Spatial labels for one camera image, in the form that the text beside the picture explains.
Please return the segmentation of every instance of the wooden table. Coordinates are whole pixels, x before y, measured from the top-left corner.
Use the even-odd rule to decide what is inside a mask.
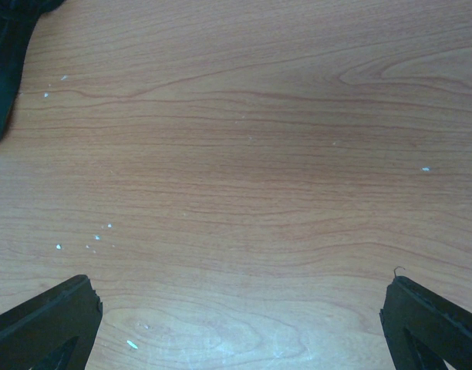
[[[0,313],[88,274],[91,370],[393,369],[396,266],[472,311],[472,0],[39,21],[0,145]]]

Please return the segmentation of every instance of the white debris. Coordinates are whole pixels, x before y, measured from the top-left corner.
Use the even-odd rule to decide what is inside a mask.
[[[135,343],[133,343],[132,341],[126,341],[126,343],[128,343],[128,345],[133,348],[133,349],[138,349],[138,345],[136,345]]]

